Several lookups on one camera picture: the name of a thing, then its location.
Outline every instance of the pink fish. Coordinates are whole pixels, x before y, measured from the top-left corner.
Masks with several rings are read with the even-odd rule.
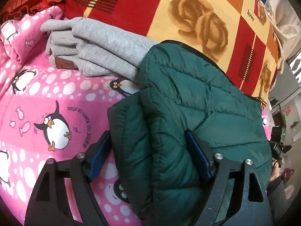
[[[30,122],[29,121],[25,122],[25,124],[23,125],[23,127],[19,127],[19,129],[20,129],[20,135],[22,137],[23,133],[28,132],[28,130],[30,129]]]
[[[25,45],[28,45],[28,46],[33,46],[35,44],[35,41],[34,40],[26,40],[25,39]]]
[[[23,120],[23,118],[24,118],[24,113],[23,113],[22,110],[20,110],[20,107],[16,109],[16,112],[18,112],[18,118],[19,118],[20,120]]]
[[[16,122],[15,121],[11,121],[9,124],[10,127],[14,128],[16,126]]]

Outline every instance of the penguin beak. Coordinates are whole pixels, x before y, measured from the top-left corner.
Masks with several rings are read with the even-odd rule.
[[[52,125],[54,125],[54,124],[55,124],[55,123],[53,122],[53,120],[50,119],[50,120],[48,121],[48,123],[47,123],[47,126],[50,127],[50,128],[52,128]]]

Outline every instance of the person's hand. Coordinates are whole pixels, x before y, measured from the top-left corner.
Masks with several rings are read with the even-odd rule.
[[[280,176],[279,163],[277,161],[273,161],[272,166],[273,166],[273,170],[269,182],[274,181],[277,177]]]

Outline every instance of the green puffer jacket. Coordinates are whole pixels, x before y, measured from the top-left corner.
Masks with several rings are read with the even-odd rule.
[[[186,149],[186,130],[229,160],[251,159],[268,184],[272,156],[260,103],[202,57],[176,44],[153,46],[140,66],[140,91],[108,109],[119,177],[143,225],[187,225],[193,216],[204,184]]]

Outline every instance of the brown leather patch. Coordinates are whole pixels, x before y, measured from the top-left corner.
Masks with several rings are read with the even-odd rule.
[[[55,57],[55,65],[58,69],[78,69],[74,62]]]

